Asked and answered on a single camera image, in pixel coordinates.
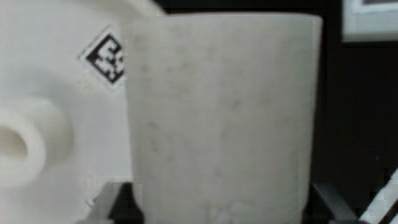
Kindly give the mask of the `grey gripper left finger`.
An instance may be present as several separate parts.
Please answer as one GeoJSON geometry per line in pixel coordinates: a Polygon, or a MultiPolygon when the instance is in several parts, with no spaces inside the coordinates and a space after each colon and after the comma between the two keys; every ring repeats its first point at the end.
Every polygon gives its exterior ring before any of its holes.
{"type": "Polygon", "coordinates": [[[105,184],[94,197],[87,224],[140,224],[130,182],[105,184]]]}

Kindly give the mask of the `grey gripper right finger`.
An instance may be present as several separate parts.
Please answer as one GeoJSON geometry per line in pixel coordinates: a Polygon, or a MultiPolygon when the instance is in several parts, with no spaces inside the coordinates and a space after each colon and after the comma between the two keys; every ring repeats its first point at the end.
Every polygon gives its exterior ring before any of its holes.
{"type": "Polygon", "coordinates": [[[311,184],[307,224],[361,224],[338,189],[327,182],[311,184]]]}

